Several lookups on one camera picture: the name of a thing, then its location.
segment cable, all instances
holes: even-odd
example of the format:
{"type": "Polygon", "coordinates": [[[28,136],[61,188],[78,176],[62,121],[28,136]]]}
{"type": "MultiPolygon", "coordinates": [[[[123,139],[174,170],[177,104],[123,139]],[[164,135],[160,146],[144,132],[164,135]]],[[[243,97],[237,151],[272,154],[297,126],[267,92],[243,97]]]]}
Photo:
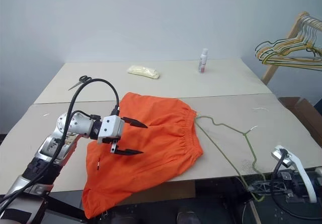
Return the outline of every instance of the cable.
{"type": "Polygon", "coordinates": [[[71,113],[71,116],[73,117],[77,112],[79,112],[79,113],[81,113],[82,115],[84,115],[84,116],[86,116],[86,117],[91,117],[90,116],[90,114],[87,114],[87,113],[85,113],[85,112],[83,112],[83,111],[81,111],[81,110],[76,110],[76,111],[73,111],[72,113],[71,113]]]}
{"type": "Polygon", "coordinates": [[[115,94],[115,97],[116,97],[116,105],[115,105],[115,108],[113,109],[112,111],[112,115],[118,115],[119,111],[118,111],[118,108],[119,108],[119,96],[114,88],[114,86],[109,83],[108,81],[104,80],[104,79],[91,79],[91,80],[88,80],[86,81],[85,83],[83,83],[78,89],[77,91],[75,92],[70,104],[69,104],[69,108],[68,108],[68,112],[67,112],[67,116],[66,116],[66,122],[65,122],[65,127],[64,127],[64,132],[61,136],[61,139],[60,141],[58,142],[58,146],[57,146],[57,149],[55,151],[55,153],[53,154],[51,160],[48,162],[48,164],[46,165],[46,167],[44,169],[42,169],[42,171],[39,172],[39,174],[34,178],[32,179],[27,185],[25,185],[24,187],[22,187],[21,189],[19,190],[16,190],[14,191],[13,193],[5,196],[1,201],[0,201],[0,204],[3,203],[4,201],[6,201],[8,199],[8,201],[0,208],[0,214],[11,204],[11,202],[14,201],[14,199],[17,198],[18,195],[20,195],[22,192],[24,192],[27,188],[29,188],[30,186],[34,185],[37,181],[39,181],[42,177],[43,177],[43,174],[48,170],[48,168],[54,163],[55,159],[57,158],[57,156],[59,155],[62,147],[63,147],[63,143],[65,143],[65,140],[66,140],[66,136],[67,136],[67,132],[68,132],[68,127],[69,127],[69,124],[70,124],[70,121],[71,121],[71,116],[73,116],[71,114],[71,111],[74,107],[74,104],[75,104],[75,101],[76,101],[76,98],[77,96],[79,95],[79,93],[81,92],[81,90],[87,86],[88,84],[92,83],[92,82],[104,82],[106,83],[107,85],[109,85],[114,94],[115,94]]]}
{"type": "Polygon", "coordinates": [[[247,203],[244,205],[243,214],[241,215],[241,217],[242,217],[241,224],[244,224],[244,214],[245,214],[246,206],[247,206],[247,203]]]}
{"type": "MultiPolygon", "coordinates": [[[[209,138],[209,140],[216,146],[216,148],[220,151],[220,153],[224,156],[224,158],[230,163],[230,165],[235,169],[235,171],[237,172],[237,174],[240,176],[240,178],[241,178],[241,181],[242,181],[242,183],[243,183],[243,186],[245,187],[245,189],[246,190],[248,190],[248,184],[247,184],[247,182],[246,182],[246,180],[244,179],[244,177],[242,176],[242,174],[240,173],[240,171],[236,168],[236,166],[230,161],[230,159],[225,155],[225,153],[221,150],[221,148],[215,143],[215,141],[214,140],[212,140],[212,138],[207,134],[207,132],[198,124],[198,122],[197,122],[197,119],[199,119],[199,118],[208,118],[208,119],[211,119],[211,121],[212,121],[212,124],[213,125],[215,125],[215,126],[221,126],[221,125],[223,125],[223,126],[225,126],[225,127],[228,127],[228,128],[230,128],[231,130],[234,130],[234,131],[236,131],[236,132],[238,132],[238,133],[240,133],[240,134],[242,134],[244,137],[245,137],[245,139],[246,139],[246,141],[247,141],[247,144],[248,144],[248,146],[249,146],[249,148],[250,148],[250,150],[251,150],[251,152],[252,152],[252,155],[253,155],[253,157],[254,157],[254,161],[253,161],[253,163],[252,163],[252,168],[253,168],[253,170],[255,171],[255,172],[257,172],[258,174],[260,174],[262,177],[263,177],[263,179],[264,180],[266,180],[266,178],[265,178],[265,176],[264,176],[264,174],[262,173],[262,172],[260,172],[256,167],[255,167],[255,163],[256,163],[256,161],[257,161],[257,158],[256,158],[256,154],[255,154],[255,152],[254,152],[254,150],[253,150],[253,147],[252,147],[252,145],[251,145],[251,143],[250,143],[250,141],[249,141],[249,139],[248,139],[248,137],[247,137],[247,134],[253,129],[253,128],[251,128],[250,130],[248,130],[247,132],[241,132],[241,131],[239,131],[239,130],[237,130],[237,129],[235,129],[235,128],[233,128],[233,127],[231,127],[231,126],[229,126],[229,125],[227,125],[227,124],[225,124],[225,123],[215,123],[214,122],[214,120],[213,120],[213,118],[212,117],[210,117],[210,116],[199,116],[199,117],[196,117],[196,119],[195,119],[195,123],[196,123],[196,125],[203,131],[203,133],[209,138]]],[[[257,202],[260,202],[260,201],[263,201],[264,200],[264,196],[262,196],[261,198],[257,198],[256,197],[256,195],[254,194],[254,193],[252,193],[252,192],[250,192],[251,193],[251,195],[252,195],[252,197],[254,198],[254,200],[256,200],[257,202]]]]}
{"type": "Polygon", "coordinates": [[[283,211],[285,211],[287,214],[289,214],[290,216],[292,217],[295,217],[295,218],[298,218],[298,219],[302,219],[302,220],[322,220],[322,217],[307,217],[307,216],[301,216],[301,215],[297,215],[297,214],[294,214],[292,213],[291,211],[289,211],[288,209],[286,209],[285,207],[283,207],[280,203],[277,202],[277,200],[275,199],[275,195],[274,195],[274,179],[276,178],[277,176],[277,172],[279,170],[279,168],[281,167],[282,163],[283,163],[283,160],[285,159],[285,157],[288,155],[288,152],[287,150],[281,148],[280,149],[281,153],[282,153],[282,156],[281,156],[281,159],[278,161],[274,171],[273,171],[273,174],[272,174],[272,177],[271,177],[271,196],[272,196],[272,199],[273,201],[275,202],[275,204],[283,211]]]}

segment black cable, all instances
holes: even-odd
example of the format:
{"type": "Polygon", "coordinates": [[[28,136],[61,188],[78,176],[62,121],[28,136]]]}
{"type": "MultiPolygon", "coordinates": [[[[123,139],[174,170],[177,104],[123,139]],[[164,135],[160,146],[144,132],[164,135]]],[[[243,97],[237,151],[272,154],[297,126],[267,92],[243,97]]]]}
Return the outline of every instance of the black cable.
{"type": "Polygon", "coordinates": [[[274,179],[277,177],[277,172],[279,170],[279,168],[281,167],[283,160],[285,159],[285,157],[288,155],[287,150],[281,148],[280,149],[282,156],[281,159],[278,161],[273,173],[272,173],[272,177],[271,177],[271,196],[273,201],[275,202],[275,204],[283,211],[285,211],[287,214],[289,214],[292,217],[298,218],[298,219],[302,219],[302,220],[322,220],[322,217],[307,217],[307,216],[301,216],[301,215],[297,215],[292,213],[291,211],[289,211],[288,209],[286,209],[285,207],[283,207],[280,203],[277,202],[277,200],[275,199],[274,196],[274,179]]]}
{"type": "Polygon", "coordinates": [[[85,115],[86,117],[91,117],[90,116],[90,114],[87,114],[87,113],[85,113],[85,112],[83,112],[83,111],[81,111],[81,110],[76,110],[76,111],[73,111],[72,113],[71,113],[71,116],[73,117],[77,112],[79,112],[79,113],[81,113],[82,115],[85,115]]]}
{"type": "Polygon", "coordinates": [[[0,204],[3,203],[5,200],[8,199],[8,201],[0,208],[0,214],[2,212],[4,212],[4,210],[11,204],[11,202],[14,201],[14,199],[17,198],[18,195],[20,195],[21,193],[23,193],[27,188],[29,188],[30,186],[34,185],[37,181],[39,181],[42,177],[43,177],[43,174],[48,170],[48,168],[54,163],[55,159],[57,158],[57,156],[59,155],[62,147],[63,147],[63,143],[65,143],[65,140],[66,140],[66,136],[67,136],[67,132],[68,132],[68,127],[69,127],[69,124],[70,124],[70,121],[71,121],[71,116],[73,116],[71,114],[71,111],[74,107],[74,104],[75,104],[75,101],[76,101],[76,98],[77,96],[79,95],[79,93],[81,92],[81,90],[87,86],[88,84],[92,83],[92,82],[104,82],[106,83],[107,85],[109,85],[114,94],[115,94],[115,97],[116,97],[116,105],[115,105],[115,108],[113,109],[112,113],[114,113],[113,115],[118,115],[118,108],[119,108],[119,96],[114,88],[114,86],[109,83],[108,81],[104,80],[104,79],[91,79],[91,80],[88,80],[86,81],[85,83],[83,83],[78,89],[77,91],[75,92],[70,104],[69,104],[69,108],[68,108],[68,111],[67,111],[67,116],[66,116],[66,122],[65,122],[65,127],[64,127],[64,132],[62,134],[62,137],[60,139],[60,141],[58,142],[58,146],[57,146],[57,149],[55,151],[55,153],[53,154],[53,157],[51,158],[51,160],[48,162],[48,164],[46,165],[46,167],[44,169],[42,169],[41,172],[39,172],[39,174],[34,178],[32,179],[27,185],[25,185],[24,187],[22,187],[21,189],[19,190],[16,190],[15,192],[5,196],[1,201],[0,201],[0,204]]]}

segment cardboard box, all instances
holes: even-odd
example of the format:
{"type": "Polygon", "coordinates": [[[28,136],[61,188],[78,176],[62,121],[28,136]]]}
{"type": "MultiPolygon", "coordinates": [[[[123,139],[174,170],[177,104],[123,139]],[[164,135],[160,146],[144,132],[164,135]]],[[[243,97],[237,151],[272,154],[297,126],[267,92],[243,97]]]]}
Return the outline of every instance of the cardboard box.
{"type": "Polygon", "coordinates": [[[280,102],[290,110],[309,131],[312,138],[322,147],[322,116],[307,99],[281,97],[280,102]]]}

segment white table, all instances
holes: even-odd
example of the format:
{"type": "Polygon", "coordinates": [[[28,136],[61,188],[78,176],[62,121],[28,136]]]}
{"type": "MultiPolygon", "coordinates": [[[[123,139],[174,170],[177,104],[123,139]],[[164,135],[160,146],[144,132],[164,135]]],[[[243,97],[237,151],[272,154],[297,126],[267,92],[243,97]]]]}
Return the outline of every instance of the white table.
{"type": "MultiPolygon", "coordinates": [[[[226,83],[217,83],[216,87],[213,88],[212,81],[215,80],[213,80],[212,77],[208,77],[208,83],[205,85],[211,88],[210,90],[208,89],[208,94],[210,94],[210,96],[196,97],[194,94],[197,94],[198,92],[191,89],[191,92],[189,92],[190,97],[182,98],[181,100],[189,104],[191,108],[198,112],[198,114],[213,116],[217,122],[227,123],[239,130],[246,131],[253,126],[258,126],[249,133],[249,139],[254,146],[254,151],[258,157],[258,169],[262,172],[271,172],[273,167],[276,165],[276,161],[271,157],[270,152],[274,146],[278,144],[285,146],[296,154],[302,160],[305,168],[320,166],[322,149],[317,145],[317,143],[315,143],[308,131],[297,120],[297,118],[279,103],[276,97],[270,93],[264,84],[254,77],[254,74],[246,66],[238,66],[239,64],[243,64],[242,61],[227,60],[227,62],[229,62],[229,64],[226,65],[229,66],[230,70],[244,68],[240,74],[246,74],[249,77],[245,80],[238,74],[238,72],[234,71],[232,75],[236,77],[230,78],[228,76],[231,73],[230,70],[223,70],[222,72],[226,72],[225,74],[227,74],[227,76],[223,76],[222,79],[227,79],[227,84],[230,82],[228,87],[225,85],[226,83]],[[233,62],[236,62],[237,67],[231,67],[234,64],[233,62]],[[248,86],[253,86],[251,91],[247,89],[248,86]],[[230,93],[235,87],[238,87],[244,92],[248,91],[248,93],[242,95],[235,94],[232,96],[229,96],[231,94],[223,93],[220,94],[223,96],[216,96],[216,89],[222,87],[227,87],[227,92],[230,93]],[[254,110],[256,108],[265,108],[266,110],[254,110]]],[[[47,91],[52,91],[51,88],[54,85],[57,85],[59,88],[64,86],[65,89],[69,88],[74,83],[74,80],[83,74],[94,76],[93,74],[90,74],[90,70],[101,64],[103,63],[94,64],[94,66],[92,66],[89,63],[84,63],[81,70],[78,70],[77,64],[73,64],[73,81],[68,78],[64,79],[61,77],[61,75],[66,75],[66,72],[61,70],[36,102],[39,103],[45,101],[44,99],[46,98],[44,98],[44,96],[51,95],[48,94],[47,91]]],[[[63,69],[71,67],[72,64],[66,65],[63,69]]],[[[168,68],[167,71],[164,69],[164,77],[166,77],[167,72],[172,72],[172,68],[168,68]]],[[[121,88],[121,96],[125,93],[123,91],[126,90],[127,86],[131,86],[131,81],[129,80],[131,79],[130,77],[146,79],[129,74],[125,74],[123,77],[127,78],[127,76],[129,76],[129,78],[123,79],[122,81],[126,84],[122,86],[122,82],[120,82],[121,85],[119,88],[121,88]]],[[[154,84],[157,84],[158,82],[158,80],[146,80],[149,80],[154,84]]],[[[159,91],[156,89],[160,88],[163,89],[163,91],[165,90],[163,84],[161,84],[163,83],[161,79],[159,83],[160,86],[156,86],[155,89],[153,89],[154,94],[153,92],[150,92],[150,95],[159,95],[159,91]]],[[[182,82],[180,85],[182,88],[186,86],[185,82],[182,82]]],[[[149,90],[148,88],[143,88],[144,90],[142,90],[139,87],[137,89],[141,94],[143,91],[149,90]]],[[[64,99],[69,97],[68,94],[61,94],[62,96],[59,95],[57,98],[60,98],[60,101],[65,101],[64,99]]],[[[84,93],[83,101],[85,100],[85,102],[77,102],[74,109],[80,109],[85,112],[106,116],[110,113],[110,109],[112,109],[115,104],[114,101],[99,101],[97,100],[98,98],[96,98],[96,101],[90,102],[86,100],[86,97],[89,96],[91,96],[91,91],[87,94],[84,93]]],[[[2,167],[0,171],[0,179],[2,180],[0,182],[0,193],[5,193],[15,178],[24,171],[27,163],[32,159],[35,151],[42,141],[54,130],[57,117],[61,113],[66,112],[67,109],[68,103],[34,104],[10,131],[0,146],[0,166],[2,167]]],[[[222,126],[212,126],[209,120],[202,119],[200,120],[200,124],[208,133],[210,133],[213,139],[221,146],[223,151],[227,153],[229,158],[240,169],[242,174],[255,173],[251,167],[251,163],[253,161],[252,154],[245,142],[245,139],[241,135],[222,126]]],[[[229,165],[229,163],[227,163],[220,152],[198,128],[197,134],[204,150],[204,155],[198,159],[192,168],[182,175],[174,178],[173,181],[235,176],[236,172],[234,169],[229,165]]],[[[78,142],[76,151],[73,153],[68,164],[63,168],[61,174],[55,181],[53,191],[83,189],[86,181],[85,158],[86,145],[88,142],[89,140],[86,139],[81,139],[78,142]]]]}

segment table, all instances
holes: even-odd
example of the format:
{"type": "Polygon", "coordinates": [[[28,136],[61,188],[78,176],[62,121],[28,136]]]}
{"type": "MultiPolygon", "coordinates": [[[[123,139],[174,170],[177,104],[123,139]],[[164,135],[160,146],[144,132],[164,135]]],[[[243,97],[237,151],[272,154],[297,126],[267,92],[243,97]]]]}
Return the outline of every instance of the table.
{"type": "MultiPolygon", "coordinates": [[[[209,60],[204,74],[197,70],[196,60],[66,63],[35,104],[70,102],[76,89],[67,89],[83,75],[108,80],[116,88],[120,99],[127,92],[172,98],[271,93],[241,59],[209,60]],[[156,69],[160,73],[159,79],[128,74],[126,70],[133,64],[156,69]]],[[[77,98],[79,102],[114,100],[112,90],[102,83],[85,87],[77,98]]]]}

